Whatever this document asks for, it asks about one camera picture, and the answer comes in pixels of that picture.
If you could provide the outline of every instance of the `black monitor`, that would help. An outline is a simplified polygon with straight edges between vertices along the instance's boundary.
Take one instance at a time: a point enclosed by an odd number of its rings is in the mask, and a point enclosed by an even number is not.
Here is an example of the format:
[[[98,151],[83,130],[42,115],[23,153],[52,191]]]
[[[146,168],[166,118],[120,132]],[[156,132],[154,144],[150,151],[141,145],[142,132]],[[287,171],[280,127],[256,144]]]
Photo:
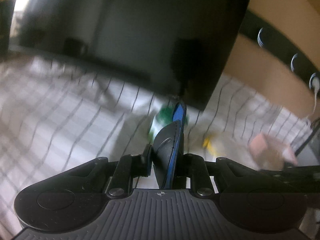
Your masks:
[[[120,78],[203,110],[249,0],[17,0],[11,50]]]

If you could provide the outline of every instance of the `white cable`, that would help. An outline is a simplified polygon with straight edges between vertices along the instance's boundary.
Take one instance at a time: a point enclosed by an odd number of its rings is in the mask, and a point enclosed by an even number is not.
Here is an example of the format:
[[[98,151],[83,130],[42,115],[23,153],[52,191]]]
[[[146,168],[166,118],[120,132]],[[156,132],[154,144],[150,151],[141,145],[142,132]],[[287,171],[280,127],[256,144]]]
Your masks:
[[[263,42],[262,42],[262,40],[260,39],[260,34],[261,34],[262,30],[263,30],[263,28],[260,29],[260,31],[259,31],[259,33],[258,33],[258,37],[257,37],[258,44],[259,44],[259,46],[260,46],[261,48],[262,48],[262,46],[263,46]]]
[[[314,104],[314,107],[313,107],[313,111],[312,111],[312,114],[308,114],[304,119],[307,119],[313,115],[316,111],[316,107],[317,107],[317,95],[318,95],[318,92],[320,90],[320,79],[318,77],[316,77],[316,73],[314,73],[311,78],[310,78],[310,81],[309,81],[309,86],[310,86],[310,89],[313,87],[315,89],[315,104]]]
[[[298,56],[298,53],[294,54],[291,60],[291,71],[294,72],[293,60]]]

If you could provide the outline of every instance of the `black strip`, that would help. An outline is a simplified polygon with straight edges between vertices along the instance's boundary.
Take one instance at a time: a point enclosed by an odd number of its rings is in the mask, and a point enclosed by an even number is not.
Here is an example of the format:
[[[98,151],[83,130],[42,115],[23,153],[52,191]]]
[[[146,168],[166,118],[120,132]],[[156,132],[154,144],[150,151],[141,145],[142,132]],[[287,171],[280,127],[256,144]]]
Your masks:
[[[150,108],[151,108],[151,104],[152,104],[152,100],[153,100],[154,95],[155,95],[155,93],[152,94],[152,98],[151,98],[151,100],[150,100],[149,109],[148,109],[148,115],[149,115],[149,113],[150,113]],[[124,155],[124,153],[125,153],[125,151],[126,151],[126,149],[127,149],[127,147],[128,147],[128,145],[129,145],[129,143],[130,143],[130,141],[131,141],[132,138],[130,138],[130,140],[129,140],[127,146],[126,146],[126,148],[124,149],[124,152],[123,152],[122,156]],[[137,179],[137,183],[136,183],[135,188],[137,188],[139,179],[140,179],[140,177],[138,177],[138,179]]]
[[[5,204],[7,210],[4,210],[0,213],[0,219],[4,218],[6,215],[7,215],[7,212],[8,211],[11,211],[13,214],[15,214],[14,210],[12,209],[12,205],[13,205],[13,202],[15,200],[16,196],[13,197],[12,200],[10,200],[10,203],[8,204],[4,198],[0,195],[0,199],[2,200],[2,202]]]
[[[300,152],[306,147],[306,145],[311,141],[313,137],[316,136],[316,133],[320,130],[320,123],[315,127],[315,129],[312,131],[312,133],[308,136],[307,140],[305,140],[300,147],[295,151],[295,156],[298,156]]]
[[[111,132],[109,133],[108,137],[106,138],[106,140],[104,141],[103,145],[101,146],[100,150],[98,151],[96,158],[98,158],[100,156],[100,154],[102,153],[103,149],[105,148],[105,146],[107,145],[109,139],[112,137],[113,133],[115,132],[116,128],[118,127],[119,123],[122,121],[124,117],[124,113],[121,115],[121,117],[118,119],[118,121],[116,122],[116,125],[112,128]]]
[[[264,116],[263,116],[263,118],[262,118],[262,119],[263,119],[263,122],[264,122],[264,119],[265,119],[264,117],[266,116],[266,114],[269,113],[269,112],[271,111],[271,109],[275,106],[275,105],[272,104],[272,103],[270,103],[270,104],[271,104],[271,107],[268,109],[268,111],[265,112],[265,114],[264,114]]]
[[[20,125],[20,127],[19,127],[19,133],[18,133],[17,138],[19,138],[19,136],[20,136],[21,128],[22,128],[22,125],[23,125],[23,123],[24,123],[24,121],[25,121],[25,118],[26,118],[29,114],[31,114],[32,112],[34,112],[34,111],[39,107],[39,105],[41,105],[41,103],[42,103],[43,100],[47,97],[47,94],[49,93],[49,91],[50,91],[53,87],[54,87],[54,85],[49,86],[49,88],[48,88],[48,90],[46,91],[46,93],[45,93],[32,107],[28,108],[28,113],[23,117],[23,120],[22,120],[21,125]]]
[[[11,142],[12,145],[17,146],[17,145],[15,144],[15,142],[12,142],[11,139],[10,139],[10,142]],[[20,154],[19,154],[19,156],[18,156],[17,158],[13,158],[12,156],[6,154],[6,156],[7,156],[9,159],[12,160],[12,163],[11,163],[12,165],[8,168],[7,173],[9,173],[14,167],[17,167],[17,168],[20,169],[20,171],[21,171],[22,173],[24,173],[26,176],[28,176],[28,172],[27,172],[24,168],[22,168],[22,167],[20,166],[20,164],[18,163],[19,157],[23,156],[23,155],[22,155],[22,152],[25,152],[25,151],[19,150],[19,152],[20,152]]]
[[[292,128],[297,124],[297,122],[299,121],[299,118],[297,117],[297,120],[295,121],[295,123],[293,123],[293,125],[291,126],[291,128],[288,130],[287,134],[284,136],[282,142],[284,142],[286,140],[286,138],[288,137],[290,131],[292,130]]]
[[[116,106],[118,105],[118,103],[119,103],[120,97],[121,97],[122,92],[123,92],[124,84],[125,84],[125,82],[123,82],[123,86],[122,86],[122,89],[121,89],[121,92],[120,92],[119,98],[118,98],[118,100],[117,100],[117,102],[116,102],[116,104],[115,104],[115,107],[116,107]]]
[[[236,112],[236,115],[235,115],[235,123],[234,123],[234,125],[233,125],[233,132],[232,132],[232,137],[233,137],[233,138],[235,137],[235,129],[236,129],[236,121],[237,121],[237,115],[238,115],[238,113],[241,111],[241,109],[247,104],[247,102],[248,102],[250,99],[252,99],[252,98],[254,98],[254,97],[256,96],[256,94],[257,94],[257,91],[255,92],[255,94],[254,94],[253,96],[249,96],[249,97],[246,99],[246,101],[241,105],[241,107],[238,109],[238,111]]]
[[[34,87],[32,88],[31,93],[34,93],[35,90],[36,90],[36,86],[34,86]],[[13,94],[14,100],[16,101],[15,104],[17,104],[17,103],[19,103],[20,101],[22,101],[20,98],[18,99],[18,98],[15,96],[15,93],[14,93],[12,90],[8,89],[6,92]],[[1,110],[0,120],[2,120],[2,113],[3,113],[2,110]],[[11,121],[11,118],[12,118],[12,113],[13,113],[13,112],[11,111],[11,112],[10,112],[10,116],[9,116],[8,127],[10,127],[10,121]]]
[[[270,126],[270,129],[269,129],[269,131],[268,131],[268,135],[269,135],[269,133],[270,133],[270,131],[271,131],[271,129],[272,129],[272,127],[273,127],[273,125],[275,124],[275,122],[276,122],[276,120],[277,120],[277,118],[279,117],[279,115],[274,119],[274,121],[273,121],[273,123],[272,123],[272,125]]]
[[[242,21],[239,32],[258,46],[257,37],[260,29],[263,28],[260,39],[263,42],[263,48],[281,60],[291,71],[292,57],[297,53],[298,57],[294,60],[294,73],[309,88],[309,80],[313,73],[320,77],[320,71],[308,59],[308,57],[295,46],[285,35],[278,31],[274,26],[267,23],[262,18],[247,10]]]
[[[85,87],[83,87],[83,88],[79,91],[78,95],[82,96],[83,93],[87,91],[87,88],[88,88],[87,85],[86,85]]]
[[[260,108],[260,106],[262,104],[265,105],[267,101],[268,100],[266,99],[264,102],[261,102],[251,113],[247,114],[247,116],[245,117],[245,120],[244,120],[244,128],[243,128],[243,132],[242,132],[242,135],[241,135],[241,139],[243,139],[245,127],[247,126],[247,118],[248,118],[248,116],[251,116],[252,114],[254,114]]]
[[[61,91],[63,91],[63,90],[65,90],[65,89],[67,89],[68,85],[70,85],[70,84],[71,84],[71,81],[66,80],[66,83],[63,85],[63,87],[62,87]]]
[[[83,129],[83,131],[81,132],[81,134],[76,138],[76,140],[74,141],[74,143],[72,144],[71,146],[71,149],[70,149],[70,152],[69,152],[69,155],[68,155],[68,158],[66,160],[66,163],[64,164],[61,172],[63,172],[66,167],[68,166],[68,163],[69,163],[69,160],[70,160],[70,157],[71,157],[71,154],[72,154],[72,151],[74,149],[74,147],[77,145],[77,143],[81,140],[81,138],[84,136],[84,134],[89,130],[89,128],[91,127],[91,125],[93,124],[94,120],[97,119],[99,113],[101,111],[101,106],[99,107],[98,111],[95,113],[95,115],[92,117],[91,121],[87,124],[87,126]]]
[[[194,127],[196,126],[196,124],[198,122],[198,118],[199,118],[200,112],[201,112],[201,110],[199,110],[199,112],[198,112],[198,116],[197,116],[195,124],[190,128],[190,130],[188,132],[188,153],[190,152],[190,133],[194,129]]]
[[[275,137],[277,137],[277,136],[279,135],[279,133],[280,133],[280,131],[281,131],[282,127],[283,127],[283,126],[284,126],[284,124],[287,122],[287,120],[290,118],[290,116],[291,116],[291,112],[289,113],[288,117],[284,120],[284,122],[283,122],[283,123],[282,123],[282,125],[280,126],[280,129],[279,129],[279,131],[277,132],[277,134],[276,134],[276,136],[275,136]]]
[[[67,94],[68,94],[68,91],[65,91],[63,93],[63,95],[59,98],[59,100],[54,104],[54,106],[45,115],[43,115],[39,119],[39,121],[36,124],[35,130],[33,131],[31,142],[29,143],[29,145],[27,147],[28,148],[28,152],[30,151],[30,148],[31,148],[31,146],[33,144],[33,140],[35,138],[36,131],[37,131],[37,128],[38,128],[39,124],[41,124],[42,122],[44,122],[45,120],[47,120],[49,118],[50,114],[52,114],[60,106],[60,104],[63,102],[63,100],[65,100]]]
[[[297,135],[295,136],[295,138],[292,140],[292,143],[290,145],[292,145],[294,143],[294,141],[296,140],[296,138],[298,137],[298,135],[301,133],[301,131],[303,131],[303,129],[306,127],[306,125],[302,126],[301,129],[299,130],[299,132],[297,133]]]
[[[170,101],[171,101],[171,98],[169,98],[169,100],[168,100],[167,107],[169,107],[169,105],[170,105]]]
[[[306,124],[306,125],[303,127],[303,129],[300,130],[300,132],[301,132],[302,130],[304,130],[304,128],[307,128],[307,129],[308,129],[308,127],[309,127],[309,125]],[[303,138],[304,138],[304,135],[302,135],[302,136],[300,137],[300,139],[298,138],[298,141],[296,142],[295,145],[300,145],[300,142],[303,141]],[[305,142],[306,142],[306,141],[304,141],[304,142],[301,143],[301,145],[299,146],[299,149],[303,150],[303,148],[302,148],[301,146],[304,145]]]
[[[140,87],[138,87],[137,95],[136,95],[136,98],[135,98],[135,100],[134,100],[134,102],[133,102],[133,105],[132,105],[132,108],[131,108],[131,112],[133,111],[134,104],[135,104],[135,103],[136,103],[136,101],[137,101],[138,94],[139,94],[139,90],[140,90]]]
[[[16,193],[18,194],[19,193],[19,188],[13,183],[13,181],[10,179],[10,178],[8,178],[8,175],[6,174],[6,173],[4,173],[4,171],[0,168],[0,173],[2,174],[2,177],[1,177],[1,179],[6,179],[7,181],[8,181],[8,183],[12,186],[12,187],[14,187],[14,190],[16,191]]]
[[[249,144],[249,142],[250,142],[250,140],[251,140],[251,138],[252,138],[252,136],[253,136],[254,126],[255,126],[255,124],[256,124],[256,121],[257,121],[257,120],[255,120],[255,121],[253,122],[253,128],[252,128],[251,136],[250,136],[247,144]]]
[[[232,94],[232,96],[231,96],[230,104],[229,104],[229,109],[228,109],[227,120],[226,120],[226,125],[225,125],[225,127],[224,127],[224,129],[223,129],[223,132],[225,132],[225,130],[226,130],[226,128],[227,128],[228,119],[229,119],[229,114],[230,114],[230,108],[231,108],[231,103],[232,103],[233,97],[234,97],[234,95],[235,95],[236,93],[238,93],[239,91],[241,91],[243,88],[244,88],[244,84],[243,84],[241,87],[239,87],[239,89],[237,89],[237,90]]]
[[[109,79],[109,82],[108,82],[108,85],[106,86],[106,88],[103,91],[100,92],[100,95],[97,97],[97,101],[99,101],[101,96],[107,92],[107,90],[108,90],[108,88],[110,86],[111,80],[112,80],[112,78]]]
[[[16,139],[15,136],[12,136],[12,135],[11,135],[10,141],[13,140],[12,138]],[[12,143],[12,144],[14,144],[15,147],[17,147],[17,148],[20,148],[20,146],[17,145],[15,142],[16,142],[16,141],[14,141],[14,143]],[[23,146],[22,148],[23,148],[22,150],[19,149],[19,151],[20,151],[20,156],[22,156],[22,152],[26,152],[26,150],[24,149],[25,147]],[[19,163],[17,162],[16,159],[13,160],[12,166],[11,166],[8,170],[13,169],[14,167],[18,167],[18,168],[20,169],[20,171],[24,172],[24,173],[28,176],[28,173],[19,165]],[[13,205],[14,200],[15,200],[15,197],[16,197],[16,196],[14,196],[14,197],[10,200],[10,203],[9,203],[7,206],[12,206],[12,205]],[[8,212],[8,210],[2,212],[2,213],[0,214],[0,216],[2,216],[3,214],[6,215],[7,212]]]
[[[124,155],[125,151],[127,150],[127,148],[128,148],[128,146],[129,146],[131,140],[133,139],[133,137],[134,137],[134,135],[136,134],[136,132],[137,132],[138,128],[140,127],[140,125],[142,125],[143,121],[146,120],[147,117],[149,116],[150,108],[151,108],[151,104],[152,104],[154,95],[155,95],[155,93],[153,93],[152,98],[151,98],[151,100],[150,100],[149,109],[148,109],[148,115],[147,115],[147,116],[144,116],[144,117],[139,121],[139,123],[138,123],[137,127],[135,128],[133,134],[130,136],[129,141],[128,141],[126,147],[124,148],[124,151],[123,151],[123,153],[122,153],[122,156]]]
[[[18,78],[14,76],[14,83],[20,83],[22,77],[19,78],[19,81],[18,81]],[[8,94],[12,94],[12,96],[14,97],[15,100],[17,100],[18,102],[20,100],[17,99],[17,97],[15,96],[15,93],[8,87],[8,84],[5,84],[4,85],[4,90],[8,93]],[[0,120],[2,120],[2,114],[3,114],[3,109],[4,109],[4,105],[2,106],[1,108],[1,113],[0,113]]]
[[[271,108],[268,111],[266,111],[266,113],[268,113],[274,106],[275,105],[271,105]],[[276,110],[273,111],[273,114],[271,114],[271,116],[273,116],[276,113],[277,109],[278,109],[278,107],[276,106]],[[260,128],[260,133],[262,132],[262,129],[263,129],[264,126],[265,126],[265,124],[263,123],[261,128]]]
[[[34,105],[33,107],[29,107],[29,108],[28,108],[29,113],[28,113],[27,115],[29,115],[31,112],[33,112],[33,111],[38,107],[38,105],[40,105],[40,103],[42,102],[43,97],[46,96],[46,94],[47,94],[48,91],[50,91],[50,87],[49,87],[49,89],[46,91],[46,93],[35,103],[35,105]],[[15,139],[19,138],[19,136],[20,136],[21,127],[22,127],[23,122],[24,122],[24,120],[22,120],[22,122],[21,122],[18,136],[14,136]],[[6,132],[9,132],[9,133],[10,133],[9,125],[7,126]],[[25,153],[23,156],[25,156],[25,157],[32,163],[32,160],[30,160],[28,154],[26,154],[26,153],[28,153],[28,150],[20,151],[20,156],[22,156],[22,152]],[[23,169],[23,168],[20,166],[20,164],[18,163],[18,160],[12,159],[12,158],[11,158],[11,160],[12,160],[12,166],[8,169],[7,172],[9,172],[11,169],[13,169],[13,168],[16,166],[16,167],[18,167],[18,168],[20,169],[20,171],[22,171],[23,173],[25,173],[25,174],[28,176],[28,172],[25,171],[25,169]]]
[[[214,121],[214,119],[215,119],[215,118],[216,118],[216,116],[217,116],[217,112],[218,112],[218,109],[219,109],[219,103],[220,103],[220,98],[221,98],[222,90],[223,90],[223,88],[224,88],[226,85],[228,85],[228,84],[231,82],[231,80],[232,80],[232,78],[230,78],[229,80],[227,80],[227,81],[222,85],[222,87],[221,87],[221,89],[220,89],[220,93],[219,93],[219,97],[218,97],[218,104],[217,104],[216,112],[214,113],[214,116],[213,116],[213,118],[212,118],[212,121],[210,122],[210,124],[209,124],[209,126],[208,126],[207,130],[206,130],[206,131],[205,131],[205,133],[203,134],[202,141],[204,141],[204,139],[205,139],[205,137],[206,137],[206,135],[207,135],[207,133],[208,133],[208,131],[209,131],[209,129],[210,129],[210,127],[211,127],[211,125],[212,125],[213,121]]]
[[[50,147],[53,141],[54,136],[69,122],[69,120],[75,115],[76,111],[78,111],[78,109],[80,108],[81,104],[83,102],[83,99],[81,99],[81,101],[78,103],[78,105],[71,111],[71,113],[61,122],[60,125],[58,125],[58,127],[55,129],[55,131],[52,133],[51,135],[51,139],[48,145],[48,149],[46,151],[46,153],[44,154],[44,156],[41,158],[41,160],[39,161],[39,163],[37,163],[35,165],[35,167],[33,168],[33,170],[30,172],[30,175],[24,180],[23,184],[26,183],[28,181],[28,179],[31,179],[34,174],[36,173],[37,169],[40,168],[44,162],[45,159],[47,158],[49,151],[50,151]]]
[[[7,231],[7,233],[13,238],[14,234],[1,222],[1,226]]]
[[[78,86],[80,85],[80,81],[81,81],[82,76],[83,76],[83,75],[81,75],[81,76],[79,77]]]
[[[94,76],[94,78],[93,78],[93,80],[92,80],[92,85],[91,85],[91,87],[93,87],[93,84],[94,84],[95,80],[97,79],[97,77],[98,77],[98,74],[96,74],[96,75]]]
[[[138,183],[139,183],[139,179],[140,179],[140,177],[137,178],[136,185],[134,186],[134,188],[137,188]]]

